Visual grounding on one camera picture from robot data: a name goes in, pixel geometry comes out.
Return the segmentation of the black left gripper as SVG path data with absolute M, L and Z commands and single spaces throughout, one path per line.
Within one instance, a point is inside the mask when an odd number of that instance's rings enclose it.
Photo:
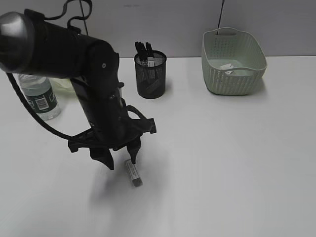
M 114 170 L 114 160 L 110 149 L 118 150 L 124 146 L 130 154 L 132 164 L 136 164 L 137 154 L 141 148 L 144 133 L 157 132 L 153 118 L 146 118 L 131 105 L 126 105 L 121 97 L 123 82 L 118 82 L 109 91 L 101 91 L 75 79 L 72 86 L 82 106 L 90 129 L 76 136 L 81 142 L 69 141 L 72 153 L 79 148 L 89 148 L 90 157 Z

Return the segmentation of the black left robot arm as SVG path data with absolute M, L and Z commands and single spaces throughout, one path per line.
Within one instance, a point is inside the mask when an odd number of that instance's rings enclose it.
M 39 12 L 8 12 L 0 17 L 0 68 L 7 74 L 20 101 L 47 131 L 68 141 L 71 152 L 89 148 L 90 157 L 114 168 L 111 152 L 127 148 L 136 162 L 144 133 L 156 133 L 146 118 L 121 96 L 119 55 L 112 46 L 79 32 L 51 24 Z M 69 79 L 90 129 L 75 136 L 57 131 L 31 108 L 14 74 Z

